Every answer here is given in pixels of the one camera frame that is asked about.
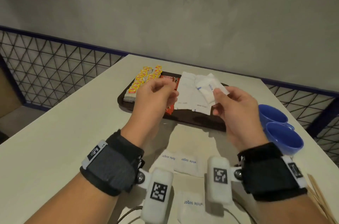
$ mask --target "tray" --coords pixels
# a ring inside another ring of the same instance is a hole
[[[175,73],[165,72],[165,71],[162,72],[162,75],[172,76],[172,77],[181,77],[180,74],[175,74]],[[130,111],[133,110],[134,103],[125,102],[124,96],[125,96],[126,90],[129,89],[129,87],[133,84],[133,82],[134,80],[118,96],[119,106]],[[211,129],[215,129],[219,131],[226,131],[224,121],[219,116],[214,116],[212,114],[206,115],[206,114],[191,111],[191,110],[174,110],[171,115],[165,114],[163,118],[175,120],[177,122],[197,125],[199,127],[211,128]]]

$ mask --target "table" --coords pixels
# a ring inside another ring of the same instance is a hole
[[[21,224],[26,221],[74,177],[84,156],[99,140],[106,139],[124,126],[130,113],[119,108],[118,95],[142,66],[157,64],[172,73],[213,73],[221,82],[247,91],[260,104],[269,104],[285,113],[305,144],[294,156],[294,161],[304,174],[310,173],[314,176],[333,214],[339,219],[337,166],[260,79],[128,55],[0,146],[2,223]],[[211,155],[221,155],[227,157],[231,163],[236,162],[237,152],[226,141],[225,133],[173,122],[163,125],[167,128],[163,129],[162,140],[156,140],[146,149],[150,171],[151,164],[157,157],[154,151],[166,146],[167,140],[167,149],[172,152],[197,152],[206,160]],[[187,175],[175,175],[173,188],[174,194],[179,190],[203,192],[204,181]],[[235,186],[235,190],[246,207],[255,211],[252,198],[244,194],[241,186]],[[122,195],[109,223],[114,223],[129,208],[142,204],[143,199],[144,193],[138,189],[134,189],[131,195]],[[228,209],[240,223],[250,223],[248,215],[235,205]],[[122,223],[128,223],[139,215],[140,211],[134,211]],[[228,213],[225,213],[224,218],[227,223],[237,223]],[[142,220],[138,219],[134,223],[142,223]],[[172,204],[168,223],[178,223],[175,203]]]

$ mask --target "cable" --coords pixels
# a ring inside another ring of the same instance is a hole
[[[233,198],[233,201],[238,204],[247,214],[248,216],[251,218],[251,220],[255,223],[255,224],[258,224],[255,219],[252,217],[252,215],[248,212],[248,210],[238,201],[236,200],[235,198]]]
[[[125,218],[128,214],[130,214],[131,212],[135,211],[135,210],[141,210],[142,206],[137,206],[134,207],[133,209],[130,209],[127,213],[125,213],[118,221],[116,224],[118,224],[120,221],[122,221],[123,218]]]

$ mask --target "forearm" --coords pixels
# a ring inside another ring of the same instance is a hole
[[[117,199],[94,187],[79,173],[25,224],[106,224]]]
[[[263,224],[329,224],[307,195],[277,202],[259,202]]]

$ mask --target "right hand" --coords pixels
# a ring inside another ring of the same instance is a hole
[[[227,138],[241,152],[268,143],[259,119],[258,102],[237,87],[225,87],[230,94],[220,89],[213,91],[215,101],[213,114],[226,124]]]

